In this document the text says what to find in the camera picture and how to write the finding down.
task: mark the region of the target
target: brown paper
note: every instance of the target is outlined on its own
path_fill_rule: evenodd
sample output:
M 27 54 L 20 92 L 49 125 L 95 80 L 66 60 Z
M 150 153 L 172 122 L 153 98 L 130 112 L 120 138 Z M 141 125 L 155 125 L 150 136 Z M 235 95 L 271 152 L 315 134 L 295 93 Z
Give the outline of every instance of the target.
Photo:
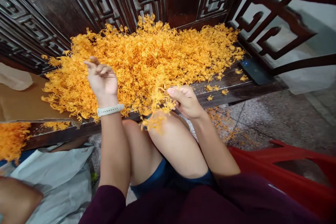
M 47 80 L 35 74 L 29 74 L 33 84 L 22 91 L 13 90 L 0 83 L 0 123 L 71 121 L 71 124 L 79 128 L 81 122 L 75 117 L 69 117 L 69 112 L 60 113 L 52 109 L 48 102 L 41 100 L 41 96 L 48 95 L 42 91 Z

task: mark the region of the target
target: thigh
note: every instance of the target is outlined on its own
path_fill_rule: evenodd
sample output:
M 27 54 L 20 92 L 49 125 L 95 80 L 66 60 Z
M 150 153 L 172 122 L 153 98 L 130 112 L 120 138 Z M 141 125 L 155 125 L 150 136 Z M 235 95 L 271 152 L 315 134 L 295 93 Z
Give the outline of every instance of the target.
M 153 143 L 181 176 L 188 179 L 204 176 L 209 168 L 188 124 L 173 112 L 166 117 L 163 133 L 155 129 L 149 131 Z
M 157 169 L 162 155 L 153 145 L 148 132 L 141 131 L 132 120 L 122 122 L 131 154 L 131 185 L 145 182 Z

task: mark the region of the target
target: blue shorts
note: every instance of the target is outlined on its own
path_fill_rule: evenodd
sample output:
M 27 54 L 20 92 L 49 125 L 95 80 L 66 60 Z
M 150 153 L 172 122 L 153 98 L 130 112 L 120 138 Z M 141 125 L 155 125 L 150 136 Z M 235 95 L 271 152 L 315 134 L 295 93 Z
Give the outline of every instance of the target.
M 182 191 L 190 191 L 198 185 L 216 187 L 210 170 L 200 178 L 184 178 L 178 174 L 172 165 L 163 157 L 155 172 L 145 182 L 131 186 L 131 190 L 137 198 L 140 198 L 142 195 L 158 188 L 174 188 Z

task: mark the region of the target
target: maroon shirt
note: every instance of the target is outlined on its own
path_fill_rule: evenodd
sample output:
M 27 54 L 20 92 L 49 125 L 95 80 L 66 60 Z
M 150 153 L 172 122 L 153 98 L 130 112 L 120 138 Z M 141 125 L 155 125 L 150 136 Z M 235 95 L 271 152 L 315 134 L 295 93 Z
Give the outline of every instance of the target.
M 119 189 L 103 185 L 79 224 L 320 223 L 315 215 L 256 175 L 224 178 L 219 187 L 216 192 L 201 185 L 189 193 L 157 189 L 126 206 Z

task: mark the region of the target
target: white smartwatch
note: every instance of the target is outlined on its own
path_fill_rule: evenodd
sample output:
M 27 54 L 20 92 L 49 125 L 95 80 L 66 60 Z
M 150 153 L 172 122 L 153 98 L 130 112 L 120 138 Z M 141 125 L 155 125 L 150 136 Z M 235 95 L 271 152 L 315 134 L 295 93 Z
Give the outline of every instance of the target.
M 98 114 L 99 117 L 106 116 L 108 114 L 113 114 L 113 113 L 120 112 L 124 108 L 125 108 L 125 106 L 123 104 L 118 104 L 118 105 L 113 106 L 113 107 L 107 107 L 107 108 L 101 108 L 101 109 L 97 108 L 97 114 Z

